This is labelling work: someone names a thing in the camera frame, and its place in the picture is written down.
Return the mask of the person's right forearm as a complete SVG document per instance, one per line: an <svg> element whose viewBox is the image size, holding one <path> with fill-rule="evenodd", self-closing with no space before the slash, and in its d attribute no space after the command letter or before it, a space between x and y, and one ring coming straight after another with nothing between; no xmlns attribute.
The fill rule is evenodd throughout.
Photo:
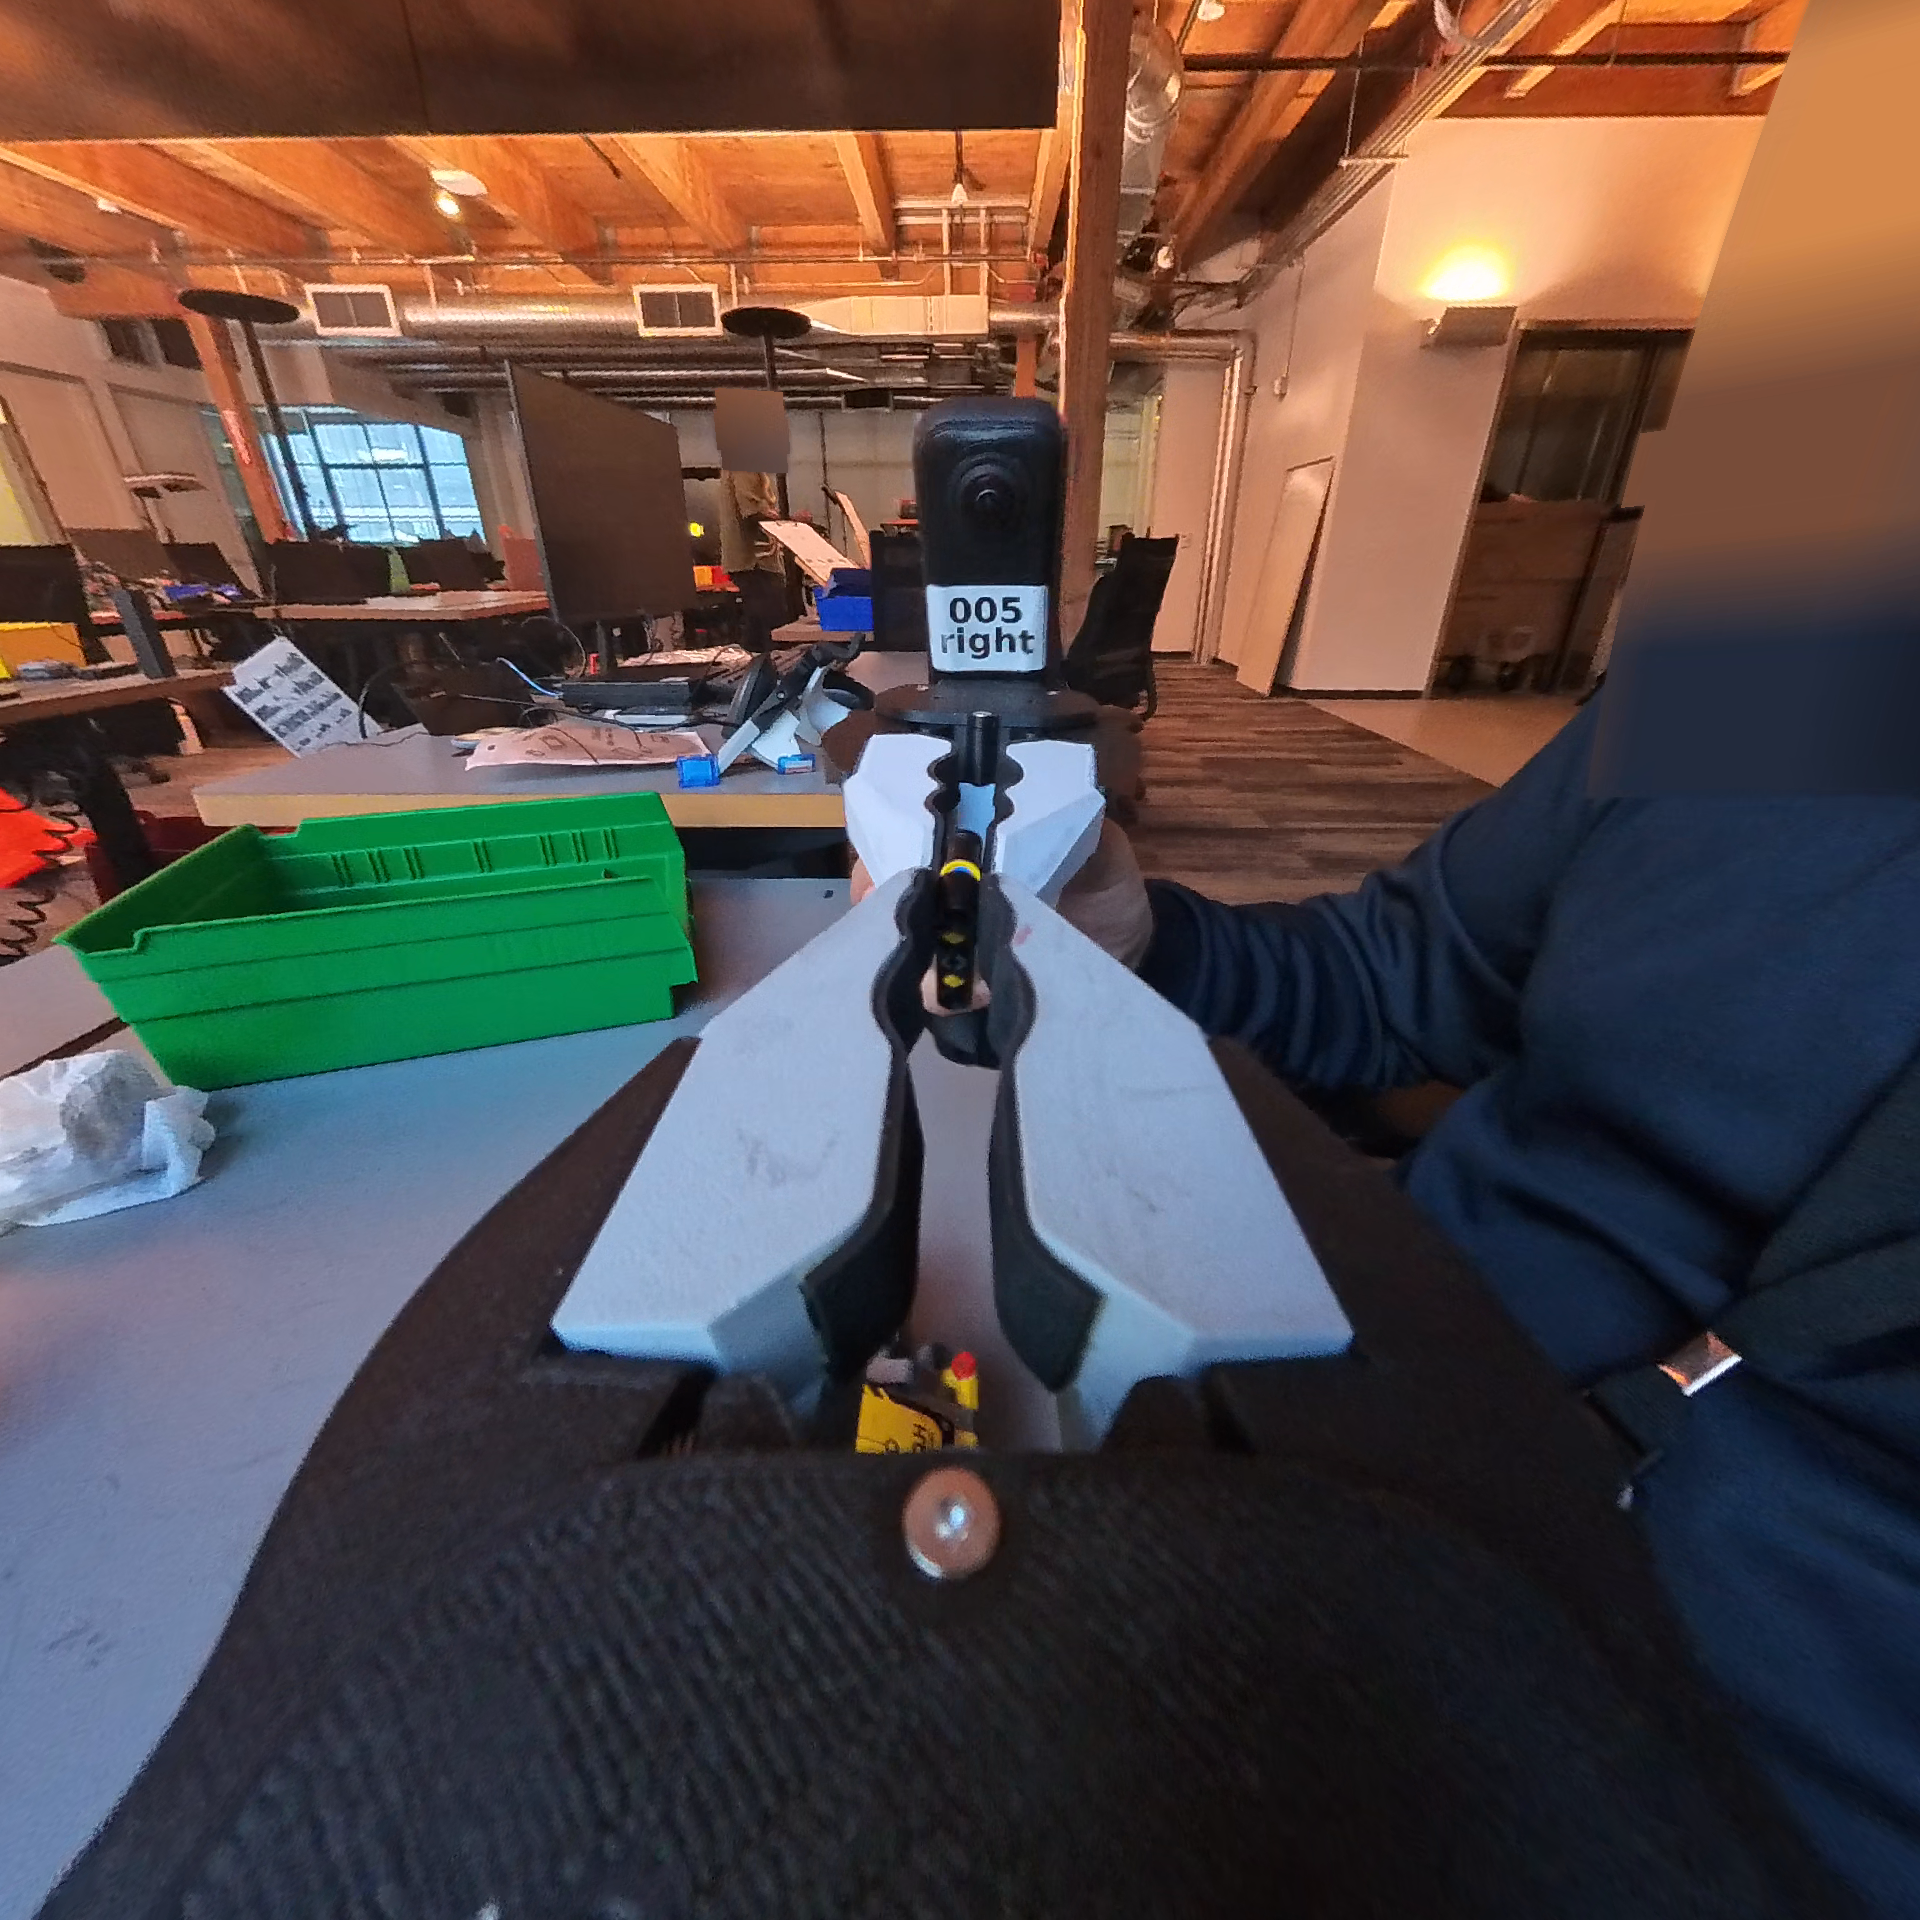
<svg viewBox="0 0 1920 1920"><path fill-rule="evenodd" d="M1505 785L1348 893L1235 904L1149 880L1137 972L1294 1085L1476 1085L1587 984L1598 732L1588 703Z"/></svg>

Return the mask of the dark partition panel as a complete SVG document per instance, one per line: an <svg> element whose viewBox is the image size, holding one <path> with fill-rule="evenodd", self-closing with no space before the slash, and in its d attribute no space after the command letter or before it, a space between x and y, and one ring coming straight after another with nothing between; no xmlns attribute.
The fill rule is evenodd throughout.
<svg viewBox="0 0 1920 1920"><path fill-rule="evenodd" d="M688 607L676 428L517 364L508 376L553 614L580 628Z"/></svg>

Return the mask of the spare grey gripper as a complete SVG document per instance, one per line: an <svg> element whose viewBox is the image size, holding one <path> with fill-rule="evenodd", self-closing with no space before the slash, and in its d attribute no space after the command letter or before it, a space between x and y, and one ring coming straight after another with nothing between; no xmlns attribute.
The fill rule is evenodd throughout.
<svg viewBox="0 0 1920 1920"><path fill-rule="evenodd" d="M812 769L842 712L830 670L832 649L821 645L757 655L737 685L720 746L676 759L678 785L714 789L742 759L777 775Z"/></svg>

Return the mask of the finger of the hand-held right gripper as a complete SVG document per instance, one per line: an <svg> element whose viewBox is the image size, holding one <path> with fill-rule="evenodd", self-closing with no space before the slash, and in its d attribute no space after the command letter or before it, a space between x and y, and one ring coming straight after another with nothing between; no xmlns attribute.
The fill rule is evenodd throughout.
<svg viewBox="0 0 1920 1920"><path fill-rule="evenodd" d="M941 822L933 800L940 789L938 765L948 750L947 736L872 736L862 746L849 775L852 902L900 872L931 872L938 865Z"/></svg>
<svg viewBox="0 0 1920 1920"><path fill-rule="evenodd" d="M1101 834L1098 750L1083 737L1019 737L1001 753L1000 877L1058 902Z"/></svg>

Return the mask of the wall lamp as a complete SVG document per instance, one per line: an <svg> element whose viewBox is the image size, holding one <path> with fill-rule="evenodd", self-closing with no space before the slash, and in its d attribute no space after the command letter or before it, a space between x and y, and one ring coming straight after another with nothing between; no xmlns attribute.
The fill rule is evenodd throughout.
<svg viewBox="0 0 1920 1920"><path fill-rule="evenodd" d="M1482 352L1507 346L1517 327L1510 301L1514 266L1497 246L1460 244L1442 253L1422 280L1434 306L1425 346L1434 352Z"/></svg>

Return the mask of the green plastic bin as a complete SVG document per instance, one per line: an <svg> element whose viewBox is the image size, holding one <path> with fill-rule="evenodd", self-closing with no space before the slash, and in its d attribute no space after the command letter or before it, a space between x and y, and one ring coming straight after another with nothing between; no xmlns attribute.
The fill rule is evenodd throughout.
<svg viewBox="0 0 1920 1920"><path fill-rule="evenodd" d="M658 1021L697 978L643 791L235 826L57 940L198 1090Z"/></svg>

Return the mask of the loose paper sheets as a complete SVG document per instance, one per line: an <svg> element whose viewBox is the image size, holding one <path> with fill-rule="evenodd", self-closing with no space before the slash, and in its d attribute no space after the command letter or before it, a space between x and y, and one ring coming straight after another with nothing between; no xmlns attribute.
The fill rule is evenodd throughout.
<svg viewBox="0 0 1920 1920"><path fill-rule="evenodd" d="M540 727L491 728L472 737L469 773L481 769L651 769L706 759L714 750L688 728L635 728L590 718L552 718Z"/></svg>

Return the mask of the beige door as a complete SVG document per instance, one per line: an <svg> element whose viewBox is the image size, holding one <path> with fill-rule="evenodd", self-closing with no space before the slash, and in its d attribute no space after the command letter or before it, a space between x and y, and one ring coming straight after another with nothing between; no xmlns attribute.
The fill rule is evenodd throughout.
<svg viewBox="0 0 1920 1920"><path fill-rule="evenodd" d="M1262 700L1280 685L1282 658L1306 604L1332 470L1334 461L1325 456L1286 469L1282 482L1236 663L1236 682Z"/></svg>

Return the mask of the person's dark blue jacket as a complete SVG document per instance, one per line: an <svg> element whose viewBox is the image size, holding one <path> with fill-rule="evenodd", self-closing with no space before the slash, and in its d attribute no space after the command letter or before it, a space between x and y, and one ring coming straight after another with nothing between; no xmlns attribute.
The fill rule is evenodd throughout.
<svg viewBox="0 0 1920 1920"><path fill-rule="evenodd" d="M1787 1810L1916 1916L1916 793L1590 798L1587 984L1400 1184L1629 1453ZM1704 1327L1744 1362L1682 1398Z"/></svg>

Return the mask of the person's right hand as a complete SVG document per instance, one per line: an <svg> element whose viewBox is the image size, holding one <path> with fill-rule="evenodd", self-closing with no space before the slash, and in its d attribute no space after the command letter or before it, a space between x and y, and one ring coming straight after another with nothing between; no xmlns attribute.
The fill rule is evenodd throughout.
<svg viewBox="0 0 1920 1920"><path fill-rule="evenodd" d="M1062 885L1053 910L1125 969L1137 972L1154 940L1154 911L1133 846L1101 820L1088 858Z"/></svg>

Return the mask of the yellow grey toy bulldozer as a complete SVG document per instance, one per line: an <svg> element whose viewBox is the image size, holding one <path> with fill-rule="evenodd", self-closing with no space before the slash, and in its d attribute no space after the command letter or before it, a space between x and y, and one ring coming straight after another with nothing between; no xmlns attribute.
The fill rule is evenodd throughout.
<svg viewBox="0 0 1920 1920"><path fill-rule="evenodd" d="M856 1450L973 1450L979 1407L979 1365L972 1350L940 1342L915 1348L898 1338L867 1365L856 1412Z"/></svg>

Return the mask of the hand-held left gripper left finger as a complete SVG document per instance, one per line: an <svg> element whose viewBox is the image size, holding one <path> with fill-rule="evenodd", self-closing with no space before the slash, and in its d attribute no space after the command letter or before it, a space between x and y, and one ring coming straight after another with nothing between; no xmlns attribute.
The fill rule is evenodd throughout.
<svg viewBox="0 0 1920 1920"><path fill-rule="evenodd" d="M558 1305L577 1353L814 1388L910 1317L928 889L867 901L716 1015Z"/></svg>

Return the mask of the wooden post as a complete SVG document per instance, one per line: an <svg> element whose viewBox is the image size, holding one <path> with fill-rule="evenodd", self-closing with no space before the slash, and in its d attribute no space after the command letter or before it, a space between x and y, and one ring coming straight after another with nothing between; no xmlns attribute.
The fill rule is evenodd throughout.
<svg viewBox="0 0 1920 1920"><path fill-rule="evenodd" d="M1072 41L1072 168L1058 352L1067 452L1056 593L1060 645L1078 633L1096 583L1133 17L1132 1L1083 1Z"/></svg>

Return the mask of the black office chair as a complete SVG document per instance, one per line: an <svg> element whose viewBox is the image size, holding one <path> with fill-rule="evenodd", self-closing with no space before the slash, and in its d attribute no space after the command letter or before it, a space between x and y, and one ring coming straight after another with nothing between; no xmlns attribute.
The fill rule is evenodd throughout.
<svg viewBox="0 0 1920 1920"><path fill-rule="evenodd" d="M1178 537L1129 534L1096 577L1081 630L1062 661L1066 682L1098 703L1149 719L1160 706L1154 630Z"/></svg>

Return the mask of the crumpled white tissue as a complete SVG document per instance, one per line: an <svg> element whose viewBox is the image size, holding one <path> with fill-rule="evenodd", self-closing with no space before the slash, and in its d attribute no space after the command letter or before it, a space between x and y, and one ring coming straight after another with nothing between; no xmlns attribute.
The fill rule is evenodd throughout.
<svg viewBox="0 0 1920 1920"><path fill-rule="evenodd" d="M3 1080L3 1231L52 1226L173 1197L214 1140L209 1094L171 1087L124 1049Z"/></svg>

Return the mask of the window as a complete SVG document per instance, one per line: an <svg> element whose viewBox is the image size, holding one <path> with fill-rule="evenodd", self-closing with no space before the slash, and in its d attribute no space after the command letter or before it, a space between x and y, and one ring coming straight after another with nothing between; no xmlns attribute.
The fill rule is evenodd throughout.
<svg viewBox="0 0 1920 1920"><path fill-rule="evenodd" d="M482 502L466 438L432 422L342 405L285 406L283 432L259 413L281 505L298 532L354 544L478 538Z"/></svg>

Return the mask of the wooden table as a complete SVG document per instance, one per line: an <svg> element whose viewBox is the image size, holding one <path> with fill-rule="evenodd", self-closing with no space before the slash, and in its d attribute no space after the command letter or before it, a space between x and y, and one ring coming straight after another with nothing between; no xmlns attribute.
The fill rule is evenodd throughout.
<svg viewBox="0 0 1920 1920"><path fill-rule="evenodd" d="M194 805L205 824L278 830L313 818L645 791L664 796L666 814L676 826L846 826L840 783L816 769L777 775L742 764L710 789L681 789L672 765L590 769L534 764L473 769L449 737L428 736L418 727L361 742L336 742L309 757L289 757L264 769L203 783Z"/></svg>

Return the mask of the black floor lamp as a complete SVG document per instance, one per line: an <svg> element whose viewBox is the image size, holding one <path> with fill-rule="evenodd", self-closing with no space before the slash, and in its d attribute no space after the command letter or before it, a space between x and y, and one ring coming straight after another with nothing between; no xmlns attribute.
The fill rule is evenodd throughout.
<svg viewBox="0 0 1920 1920"><path fill-rule="evenodd" d="M723 329L760 346L762 386L716 388L714 432L726 473L766 473L784 482L790 456L790 424L779 390L777 346L810 333L810 320L784 306L739 303L723 314Z"/></svg>
<svg viewBox="0 0 1920 1920"><path fill-rule="evenodd" d="M193 314L188 329L196 338L196 352L214 392L214 401L225 415L227 433L235 460L244 470L244 485L254 500L254 518L259 532L270 542L291 542L289 518L281 505L272 505L275 485L267 478L267 454L256 432L252 405L243 398L243 382L238 375L238 359L234 356L234 332L246 349L256 392L272 428L272 440L278 449L278 465L289 480L296 500L296 516L302 527L302 538L317 534L317 520L298 465L293 436L281 410L281 400L267 368L264 345L259 341L260 327L285 327L299 320L299 310L267 295L246 290L227 290L213 286L190 286L176 295L186 314Z"/></svg>

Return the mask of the grey desk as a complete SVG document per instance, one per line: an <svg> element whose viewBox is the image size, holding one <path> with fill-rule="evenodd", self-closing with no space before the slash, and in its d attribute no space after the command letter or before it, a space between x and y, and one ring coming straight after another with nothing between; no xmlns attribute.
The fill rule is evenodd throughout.
<svg viewBox="0 0 1920 1920"><path fill-rule="evenodd" d="M395 1312L672 1038L846 910L700 880L676 1016L219 1092L202 1182L3 1246L3 1911L33 1916L225 1632Z"/></svg>

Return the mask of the black toy link yellow pins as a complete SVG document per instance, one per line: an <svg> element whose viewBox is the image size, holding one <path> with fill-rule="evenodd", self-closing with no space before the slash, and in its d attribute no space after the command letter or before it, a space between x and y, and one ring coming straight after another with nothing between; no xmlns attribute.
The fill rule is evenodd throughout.
<svg viewBox="0 0 1920 1920"><path fill-rule="evenodd" d="M928 767L926 834L917 872L928 877L928 1016L947 1060L996 1070L990 982L981 958L981 904L993 877L1000 789L970 751L948 746Z"/></svg>

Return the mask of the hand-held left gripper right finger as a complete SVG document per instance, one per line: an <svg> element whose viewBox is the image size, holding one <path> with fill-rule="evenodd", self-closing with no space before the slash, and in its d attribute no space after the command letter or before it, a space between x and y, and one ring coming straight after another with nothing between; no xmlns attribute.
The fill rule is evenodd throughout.
<svg viewBox="0 0 1920 1920"><path fill-rule="evenodd" d="M1344 1313L1203 1031L1033 893L986 893L993 1292L1066 1442L1137 1384L1344 1353Z"/></svg>

